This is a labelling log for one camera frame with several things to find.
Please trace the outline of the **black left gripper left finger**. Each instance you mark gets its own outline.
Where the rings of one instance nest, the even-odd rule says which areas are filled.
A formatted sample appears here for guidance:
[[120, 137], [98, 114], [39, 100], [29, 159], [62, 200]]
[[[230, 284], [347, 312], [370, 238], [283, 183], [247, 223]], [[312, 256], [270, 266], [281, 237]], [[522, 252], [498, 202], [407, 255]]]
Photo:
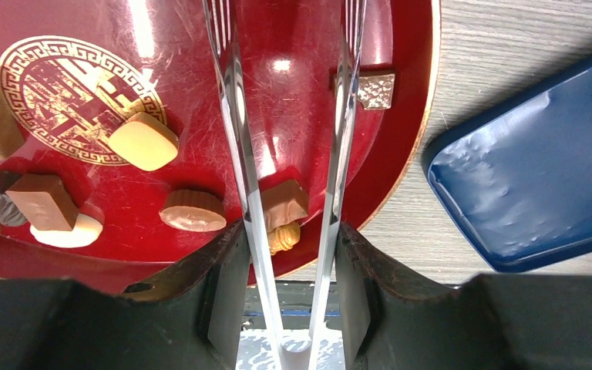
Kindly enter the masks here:
[[0, 369], [232, 369], [249, 267], [236, 221], [121, 294], [0, 280]]

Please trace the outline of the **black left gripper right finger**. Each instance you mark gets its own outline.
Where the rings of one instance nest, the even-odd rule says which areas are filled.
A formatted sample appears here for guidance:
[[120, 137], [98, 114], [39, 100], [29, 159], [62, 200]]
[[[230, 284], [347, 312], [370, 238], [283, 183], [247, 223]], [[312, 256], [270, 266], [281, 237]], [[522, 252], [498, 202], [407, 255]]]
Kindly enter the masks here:
[[335, 263], [349, 369], [592, 369], [592, 276], [479, 274], [451, 288], [349, 224]]

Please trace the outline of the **white oval chocolate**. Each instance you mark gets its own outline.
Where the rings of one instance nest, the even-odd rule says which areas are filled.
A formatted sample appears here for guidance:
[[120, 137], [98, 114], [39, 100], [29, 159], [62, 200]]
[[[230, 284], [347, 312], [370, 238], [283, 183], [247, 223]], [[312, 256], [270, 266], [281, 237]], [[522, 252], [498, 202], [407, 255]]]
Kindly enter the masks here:
[[78, 214], [74, 228], [70, 231], [39, 230], [32, 224], [29, 231], [39, 243], [52, 247], [79, 248], [94, 243], [103, 231], [103, 224], [91, 216]]

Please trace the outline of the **tan round chocolate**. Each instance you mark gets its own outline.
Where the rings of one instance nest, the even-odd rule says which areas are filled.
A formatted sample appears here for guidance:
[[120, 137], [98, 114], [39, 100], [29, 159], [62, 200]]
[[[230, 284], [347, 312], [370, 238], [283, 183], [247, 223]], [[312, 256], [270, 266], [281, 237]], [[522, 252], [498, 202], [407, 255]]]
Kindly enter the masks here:
[[108, 139], [109, 148], [144, 171], [164, 167], [177, 157], [177, 135], [149, 113], [139, 112], [117, 128]]

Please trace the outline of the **silver wrapped chocolate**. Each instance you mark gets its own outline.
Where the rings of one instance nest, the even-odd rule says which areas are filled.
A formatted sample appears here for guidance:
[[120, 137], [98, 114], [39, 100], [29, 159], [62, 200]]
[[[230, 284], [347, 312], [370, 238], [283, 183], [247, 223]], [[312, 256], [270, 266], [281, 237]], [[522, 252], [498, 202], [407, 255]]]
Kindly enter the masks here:
[[387, 110], [392, 106], [396, 74], [393, 71], [359, 71], [356, 103], [364, 110]]

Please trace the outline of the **blue tin lid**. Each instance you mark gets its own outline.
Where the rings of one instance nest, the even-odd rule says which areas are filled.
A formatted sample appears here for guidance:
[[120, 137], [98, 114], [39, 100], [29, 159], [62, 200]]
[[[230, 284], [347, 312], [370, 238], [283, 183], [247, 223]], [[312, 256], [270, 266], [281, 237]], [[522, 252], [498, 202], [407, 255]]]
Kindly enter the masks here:
[[422, 170], [495, 271], [592, 252], [592, 56], [439, 134]]

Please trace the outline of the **red round tray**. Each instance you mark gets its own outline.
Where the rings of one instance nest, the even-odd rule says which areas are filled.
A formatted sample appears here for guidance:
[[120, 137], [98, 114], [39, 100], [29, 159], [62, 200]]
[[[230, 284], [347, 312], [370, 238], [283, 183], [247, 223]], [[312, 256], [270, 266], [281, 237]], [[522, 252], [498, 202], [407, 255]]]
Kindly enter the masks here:
[[[274, 258], [277, 276], [318, 255], [333, 130], [341, 5], [238, 1], [247, 114], [262, 189], [296, 180], [309, 194], [299, 243]], [[229, 221], [241, 215], [214, 61], [200, 1], [0, 1], [0, 93], [25, 143], [0, 170], [60, 177], [104, 228], [89, 246], [40, 244], [4, 227], [0, 278], [75, 278], [111, 293], [208, 243], [169, 227], [169, 193], [208, 191]], [[178, 137], [177, 157], [144, 171], [110, 135], [145, 112]]]

